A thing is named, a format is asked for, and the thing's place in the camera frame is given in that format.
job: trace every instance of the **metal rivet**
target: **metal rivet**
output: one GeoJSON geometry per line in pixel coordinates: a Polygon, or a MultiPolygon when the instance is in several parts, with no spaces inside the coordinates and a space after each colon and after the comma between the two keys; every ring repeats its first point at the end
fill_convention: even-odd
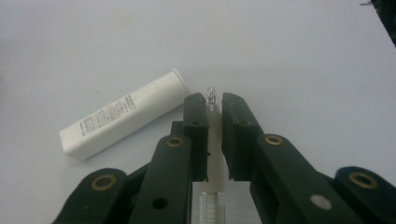
{"type": "Polygon", "coordinates": [[[330,200],[327,199],[326,197],[324,197],[323,195],[313,194],[313,195],[311,195],[309,200],[316,207],[321,208],[323,210],[331,210],[332,209],[332,202],[330,202],[330,200]]]}
{"type": "Polygon", "coordinates": [[[169,147],[179,147],[179,146],[183,145],[183,139],[178,138],[178,137],[169,138],[166,141],[166,145],[168,145],[169,147]]]}
{"type": "Polygon", "coordinates": [[[102,191],[111,189],[117,183],[114,175],[99,175],[91,182],[91,188],[102,191]]]}
{"type": "Polygon", "coordinates": [[[273,146],[280,146],[283,144],[283,139],[278,136],[270,135],[265,137],[265,142],[273,146]]]}
{"type": "Polygon", "coordinates": [[[365,189],[376,189],[378,188],[378,182],[370,175],[362,172],[353,172],[349,174],[349,179],[353,183],[361,186],[365,189]]]}

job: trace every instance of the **white surface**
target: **white surface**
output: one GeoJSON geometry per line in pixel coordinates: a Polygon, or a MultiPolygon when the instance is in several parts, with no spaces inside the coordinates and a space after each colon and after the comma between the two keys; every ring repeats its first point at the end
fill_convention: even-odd
{"type": "MultiPolygon", "coordinates": [[[[146,164],[181,108],[87,161],[58,132],[173,67],[244,97],[322,173],[396,185],[396,50],[361,2],[1,1],[0,223],[51,223],[85,175],[146,164]]],[[[260,222],[247,184],[226,192],[226,223],[260,222]]]]}
{"type": "Polygon", "coordinates": [[[63,150],[86,160],[182,105],[189,95],[181,75],[172,71],[61,130],[63,150]]]}

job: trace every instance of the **black plastic part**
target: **black plastic part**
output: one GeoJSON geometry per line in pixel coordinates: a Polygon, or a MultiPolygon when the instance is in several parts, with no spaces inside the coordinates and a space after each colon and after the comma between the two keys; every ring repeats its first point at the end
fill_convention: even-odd
{"type": "Polygon", "coordinates": [[[172,122],[171,134],[184,134],[183,121],[172,122]]]}
{"type": "Polygon", "coordinates": [[[136,204],[137,200],[137,195],[139,193],[139,190],[142,186],[143,180],[146,176],[146,172],[149,168],[149,163],[140,167],[138,170],[134,171],[133,173],[128,175],[128,192],[129,192],[129,197],[131,197],[131,203],[129,205],[129,208],[126,212],[126,218],[123,223],[126,223],[128,221],[128,218],[132,211],[134,210],[134,206],[136,204]]]}
{"type": "Polygon", "coordinates": [[[337,171],[333,186],[366,223],[396,223],[396,188],[359,167],[337,171]]]}
{"type": "Polygon", "coordinates": [[[254,155],[266,181],[252,182],[251,188],[256,195],[266,197],[263,192],[268,189],[267,184],[260,185],[269,184],[276,197],[270,202],[278,202],[279,207],[276,212],[265,208],[262,212],[270,220],[276,215],[273,223],[363,223],[286,138],[263,134],[257,140],[254,155]]]}
{"type": "Polygon", "coordinates": [[[207,179],[207,134],[206,101],[201,93],[192,94],[184,99],[184,135],[191,140],[192,180],[207,179]]]}
{"type": "Polygon", "coordinates": [[[254,163],[253,149],[262,128],[245,100],[235,94],[223,93],[222,152],[227,161],[229,177],[250,181],[254,163]]]}
{"type": "Polygon", "coordinates": [[[129,223],[190,223],[191,187],[191,140],[165,136],[155,149],[129,223]]]}
{"type": "Polygon", "coordinates": [[[130,204],[127,187],[128,179],[123,171],[102,169],[93,172],[79,183],[53,223],[122,223],[130,204]],[[110,175],[115,176],[114,185],[107,181],[106,176],[110,175]],[[93,188],[92,183],[101,176],[104,181],[97,181],[97,188],[93,188]]]}

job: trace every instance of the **white table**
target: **white table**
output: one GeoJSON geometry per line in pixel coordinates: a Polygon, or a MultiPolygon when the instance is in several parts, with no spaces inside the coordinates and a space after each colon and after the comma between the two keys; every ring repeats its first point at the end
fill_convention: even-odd
{"type": "MultiPolygon", "coordinates": [[[[174,67],[244,97],[318,171],[396,185],[396,50],[364,2],[1,1],[0,223],[51,223],[84,176],[149,162],[181,107],[87,161],[58,132],[174,67]]],[[[248,183],[226,190],[227,223],[260,223],[248,183]]]]}

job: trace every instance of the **hole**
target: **hole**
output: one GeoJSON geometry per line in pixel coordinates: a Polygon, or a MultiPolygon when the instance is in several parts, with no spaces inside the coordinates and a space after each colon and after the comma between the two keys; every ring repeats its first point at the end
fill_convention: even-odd
{"type": "Polygon", "coordinates": [[[169,147],[178,147],[181,146],[182,144],[183,144],[183,140],[178,137],[169,138],[166,141],[166,145],[168,145],[169,147]]]}
{"type": "Polygon", "coordinates": [[[270,135],[265,137],[265,142],[273,146],[279,146],[282,145],[283,140],[278,136],[270,135]]]}
{"type": "Polygon", "coordinates": [[[376,189],[378,188],[378,182],[370,175],[362,172],[354,172],[349,174],[349,179],[352,180],[356,185],[361,186],[365,189],[376,189]]]}
{"type": "Polygon", "coordinates": [[[332,202],[330,202],[330,200],[327,199],[326,197],[324,197],[323,195],[313,194],[313,195],[311,195],[309,200],[316,207],[321,208],[323,210],[331,210],[332,209],[332,202]]]}
{"type": "Polygon", "coordinates": [[[104,187],[104,186],[110,184],[110,182],[111,182],[111,178],[105,177],[105,178],[99,179],[96,184],[99,187],[104,187]]]}
{"type": "Polygon", "coordinates": [[[102,191],[111,189],[117,183],[114,175],[99,175],[91,182],[91,188],[102,191]]]}
{"type": "Polygon", "coordinates": [[[161,210],[168,206],[168,201],[165,198],[157,198],[152,202],[152,206],[155,209],[161,210]]]}

